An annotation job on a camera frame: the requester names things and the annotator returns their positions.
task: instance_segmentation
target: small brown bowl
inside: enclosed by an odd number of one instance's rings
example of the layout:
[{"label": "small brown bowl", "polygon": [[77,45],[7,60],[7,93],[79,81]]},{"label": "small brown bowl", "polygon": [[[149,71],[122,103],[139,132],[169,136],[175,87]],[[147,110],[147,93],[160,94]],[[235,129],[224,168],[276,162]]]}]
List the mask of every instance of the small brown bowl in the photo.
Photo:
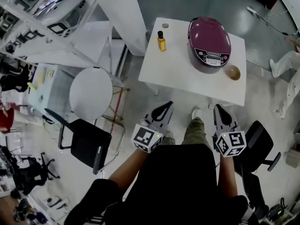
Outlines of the small brown bowl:
[{"label": "small brown bowl", "polygon": [[232,80],[239,80],[240,79],[240,70],[238,67],[234,65],[230,65],[226,68],[226,74],[232,79]]}]

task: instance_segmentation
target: white table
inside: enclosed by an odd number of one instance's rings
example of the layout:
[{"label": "white table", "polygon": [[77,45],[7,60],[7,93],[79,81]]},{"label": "white table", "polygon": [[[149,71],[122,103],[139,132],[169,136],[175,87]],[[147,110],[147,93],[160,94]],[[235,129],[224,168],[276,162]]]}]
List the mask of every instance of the white table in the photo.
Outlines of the white table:
[{"label": "white table", "polygon": [[104,70],[94,67],[84,69],[76,76],[69,94],[72,111],[86,121],[100,118],[112,97],[111,79]]},{"label": "white table", "polygon": [[[157,18],[142,64],[139,81],[158,93],[156,85],[182,89],[243,106],[246,93],[246,52],[244,39],[229,34],[232,53],[228,63],[215,74],[205,74],[193,67],[188,57],[189,22]],[[158,31],[164,32],[165,52],[158,48]],[[240,79],[231,80],[225,73],[229,65],[240,69]]]},{"label": "white table", "polygon": [[[46,73],[53,71],[53,76],[45,76],[44,83],[39,84],[44,69]],[[45,108],[49,108],[65,117],[71,112],[68,96],[73,79],[72,75],[60,69],[58,65],[39,63],[32,81],[37,87],[36,90],[30,90],[28,102],[50,119],[52,117],[47,115]]]}]

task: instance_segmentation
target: purple rice cooker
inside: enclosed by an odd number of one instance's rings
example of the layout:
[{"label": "purple rice cooker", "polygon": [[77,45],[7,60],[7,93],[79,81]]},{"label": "purple rice cooker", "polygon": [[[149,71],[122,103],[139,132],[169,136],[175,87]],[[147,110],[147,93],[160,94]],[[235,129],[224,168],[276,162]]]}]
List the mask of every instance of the purple rice cooker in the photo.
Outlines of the purple rice cooker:
[{"label": "purple rice cooker", "polygon": [[188,56],[203,73],[216,73],[229,61],[231,43],[224,27],[213,18],[194,18],[188,27]]}]

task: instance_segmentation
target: bottle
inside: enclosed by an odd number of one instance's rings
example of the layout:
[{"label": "bottle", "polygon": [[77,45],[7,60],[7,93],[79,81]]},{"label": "bottle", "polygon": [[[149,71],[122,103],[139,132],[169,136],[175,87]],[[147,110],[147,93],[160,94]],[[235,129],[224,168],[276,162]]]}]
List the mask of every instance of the bottle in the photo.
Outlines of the bottle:
[{"label": "bottle", "polygon": [[164,39],[164,33],[163,31],[158,31],[158,47],[160,49],[160,51],[164,52],[166,50],[166,46],[165,46],[165,39]]}]

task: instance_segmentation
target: black shirt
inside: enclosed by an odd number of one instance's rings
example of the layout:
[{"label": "black shirt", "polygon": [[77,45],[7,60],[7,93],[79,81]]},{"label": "black shirt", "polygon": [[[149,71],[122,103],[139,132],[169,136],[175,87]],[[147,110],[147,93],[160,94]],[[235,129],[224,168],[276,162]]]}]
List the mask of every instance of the black shirt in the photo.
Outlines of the black shirt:
[{"label": "black shirt", "polygon": [[247,206],[220,193],[206,145],[165,145],[148,156],[125,202],[115,182],[95,180],[65,224],[238,224]]}]

